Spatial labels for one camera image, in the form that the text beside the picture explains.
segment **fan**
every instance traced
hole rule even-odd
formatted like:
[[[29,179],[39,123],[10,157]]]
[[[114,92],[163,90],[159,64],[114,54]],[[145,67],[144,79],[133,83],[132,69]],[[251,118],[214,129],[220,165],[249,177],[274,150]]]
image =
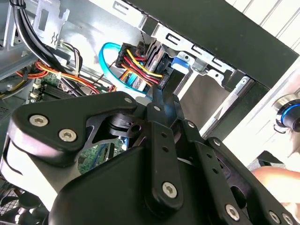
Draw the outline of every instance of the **fan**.
[[[42,225],[44,219],[49,214],[47,208],[41,203],[40,199],[29,193],[23,192],[17,188],[13,189],[17,196],[4,196],[0,200],[0,206],[4,207],[13,201],[18,200],[18,204],[15,208],[5,212],[0,220],[12,224],[20,225]]]

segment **black wire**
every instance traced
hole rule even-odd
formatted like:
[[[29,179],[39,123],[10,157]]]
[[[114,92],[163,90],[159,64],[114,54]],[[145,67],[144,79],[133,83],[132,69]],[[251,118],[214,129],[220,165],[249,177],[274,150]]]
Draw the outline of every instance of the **black wire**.
[[[140,30],[141,32],[141,35],[142,35],[142,43],[144,45],[144,55],[146,55],[146,41],[145,41],[145,37],[144,37],[144,34],[143,32]]]
[[[13,0],[12,2],[13,4],[18,4],[17,0]],[[22,38],[23,42],[25,43],[25,45],[29,48],[30,51],[33,52],[33,54],[35,54],[35,56],[37,56],[43,63],[45,63],[46,65],[50,66],[50,63],[48,61],[48,59],[40,52],[40,50],[33,44],[33,42],[30,40],[26,29],[24,27],[22,18],[21,18],[21,13],[20,10],[16,7],[13,7],[13,13],[14,13],[14,19],[15,19],[15,24],[16,24],[16,28],[18,31],[18,34],[20,35],[20,37]]]
[[[23,5],[24,4],[24,0],[19,0],[19,4]],[[23,20],[23,24],[25,26],[27,34],[29,35],[30,39],[35,44],[35,46],[37,46],[37,48],[40,49],[41,52],[50,61],[51,67],[54,68],[54,69],[56,69],[56,70],[58,70],[58,71],[66,73],[66,70],[58,62],[57,58],[53,55],[53,53],[37,37],[36,33],[34,32],[32,26],[30,24],[30,21],[29,21],[29,18],[28,18],[28,15],[27,15],[25,9],[20,9],[20,13],[21,13],[21,18]]]
[[[82,95],[80,95],[80,94],[76,91],[75,87],[73,87],[73,85],[70,84],[70,82],[69,82],[66,78],[63,77],[63,78],[61,78],[60,81],[61,81],[68,89],[71,90],[71,92],[72,92],[73,95],[75,95],[76,97],[82,96]]]
[[[73,45],[71,45],[71,44],[69,44],[69,43],[67,43],[67,42],[65,42],[67,45],[69,45],[69,46],[71,46],[71,48],[70,47],[68,47],[68,46],[66,46],[65,45],[65,47],[69,50],[69,51],[72,51],[72,52],[77,52],[78,53],[78,55],[79,55],[79,72],[81,71],[81,69],[82,69],[82,67],[83,67],[83,58],[82,58],[82,56],[81,56],[81,54],[80,54],[80,51],[77,49],[77,48],[75,48]]]
[[[114,62],[112,62],[112,64],[108,68],[110,69],[115,62],[116,62],[116,60]],[[103,77],[104,77],[104,73],[92,85],[95,85],[96,83],[98,83],[98,81],[100,81]]]

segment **cable connector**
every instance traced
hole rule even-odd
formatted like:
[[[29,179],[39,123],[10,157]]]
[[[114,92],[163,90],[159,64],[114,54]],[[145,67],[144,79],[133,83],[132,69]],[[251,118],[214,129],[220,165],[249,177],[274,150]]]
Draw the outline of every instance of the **cable connector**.
[[[57,79],[61,79],[61,72],[58,72],[58,74],[57,74]]]
[[[116,67],[117,68],[123,68],[122,64],[124,64],[124,57],[126,56],[127,52],[126,50],[129,49],[130,52],[135,53],[136,46],[133,46],[131,44],[123,43],[121,50],[119,51],[118,58],[116,60]]]

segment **white wall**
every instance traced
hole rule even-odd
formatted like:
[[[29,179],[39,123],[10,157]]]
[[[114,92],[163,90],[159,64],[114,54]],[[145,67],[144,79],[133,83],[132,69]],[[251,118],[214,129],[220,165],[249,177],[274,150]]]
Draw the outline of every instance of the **white wall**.
[[[300,54],[300,0],[226,0]]]

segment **green circuit board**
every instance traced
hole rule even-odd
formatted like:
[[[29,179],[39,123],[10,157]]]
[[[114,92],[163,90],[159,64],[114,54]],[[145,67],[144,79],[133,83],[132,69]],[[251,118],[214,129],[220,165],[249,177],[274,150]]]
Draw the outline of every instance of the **green circuit board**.
[[[118,154],[124,152],[122,149],[123,142],[119,138],[115,139],[114,153],[115,157]],[[83,150],[78,160],[78,170],[81,174],[84,174],[96,166],[106,161],[107,152],[110,148],[110,144],[101,144],[92,147],[91,149]]]

